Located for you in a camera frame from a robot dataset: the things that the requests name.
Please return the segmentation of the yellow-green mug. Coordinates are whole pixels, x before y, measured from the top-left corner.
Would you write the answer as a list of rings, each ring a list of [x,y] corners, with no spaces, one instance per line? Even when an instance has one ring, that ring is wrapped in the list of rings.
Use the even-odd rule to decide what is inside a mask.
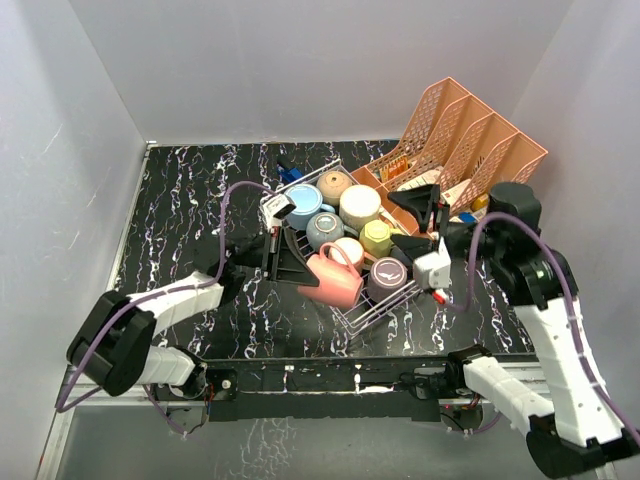
[[[375,258],[387,257],[393,246],[393,234],[402,234],[402,231],[382,220],[372,220],[360,231],[359,241],[369,255]]]

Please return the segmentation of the pink mug white inside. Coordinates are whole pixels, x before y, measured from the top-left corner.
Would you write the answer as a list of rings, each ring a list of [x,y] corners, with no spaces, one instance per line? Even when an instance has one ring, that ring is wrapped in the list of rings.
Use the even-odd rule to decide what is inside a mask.
[[[334,242],[324,243],[317,254],[307,260],[307,266],[318,277],[318,287],[298,286],[297,291],[311,300],[336,308],[353,308],[359,298],[364,280],[342,253],[346,265],[331,260],[326,249],[338,246]]]

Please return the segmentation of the grey mug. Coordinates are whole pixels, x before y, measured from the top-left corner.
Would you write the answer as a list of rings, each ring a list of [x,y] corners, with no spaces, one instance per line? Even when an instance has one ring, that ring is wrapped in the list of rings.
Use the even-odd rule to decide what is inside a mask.
[[[314,215],[306,226],[306,238],[315,252],[318,252],[324,243],[335,242],[345,236],[357,239],[359,232],[346,225],[334,213],[320,212]]]

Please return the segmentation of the purple mug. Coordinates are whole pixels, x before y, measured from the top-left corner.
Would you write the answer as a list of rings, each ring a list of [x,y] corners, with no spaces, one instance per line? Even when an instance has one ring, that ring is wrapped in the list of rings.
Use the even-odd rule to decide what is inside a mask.
[[[379,303],[401,289],[406,282],[406,267],[395,258],[383,257],[372,265],[366,291],[373,302]]]

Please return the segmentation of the light blue mug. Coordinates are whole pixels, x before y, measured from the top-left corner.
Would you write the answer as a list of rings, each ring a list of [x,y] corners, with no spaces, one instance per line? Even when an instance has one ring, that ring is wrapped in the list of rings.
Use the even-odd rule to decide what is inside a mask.
[[[336,213],[335,208],[324,202],[322,193],[313,185],[291,186],[285,195],[295,204],[295,209],[286,216],[288,225],[295,230],[305,230],[309,220],[318,213]]]

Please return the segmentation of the beige round mug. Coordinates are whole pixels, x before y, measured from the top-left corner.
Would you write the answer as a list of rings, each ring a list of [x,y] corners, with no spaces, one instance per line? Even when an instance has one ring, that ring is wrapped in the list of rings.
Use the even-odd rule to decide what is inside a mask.
[[[325,204],[338,207],[340,197],[353,185],[352,179],[344,172],[330,170],[323,173],[316,182]]]

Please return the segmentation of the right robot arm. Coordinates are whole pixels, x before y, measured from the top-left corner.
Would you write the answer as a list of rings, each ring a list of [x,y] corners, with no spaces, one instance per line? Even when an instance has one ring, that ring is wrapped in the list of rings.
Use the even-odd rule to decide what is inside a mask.
[[[450,306],[451,261],[466,255],[467,277],[483,259],[532,341],[550,396],[543,398],[506,371],[485,347],[448,354],[442,383],[453,394],[489,400],[525,437],[530,456],[550,479],[571,477],[639,453],[639,431],[606,391],[583,328],[578,287],[566,258],[539,236],[541,204],[526,184],[500,182],[475,224],[448,223],[439,187],[388,193],[421,233],[397,236],[412,276],[434,300]]]

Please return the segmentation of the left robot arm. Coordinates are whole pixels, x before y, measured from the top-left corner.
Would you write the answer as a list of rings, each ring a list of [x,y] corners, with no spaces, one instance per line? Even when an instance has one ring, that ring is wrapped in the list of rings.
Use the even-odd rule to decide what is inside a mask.
[[[135,385],[167,385],[186,399],[206,387],[206,365],[184,347],[159,347],[154,338],[199,313],[232,302],[245,282],[246,268],[269,281],[316,287],[289,227],[221,240],[213,235],[197,243],[193,272],[154,290],[102,294],[71,341],[67,361],[112,397]]]

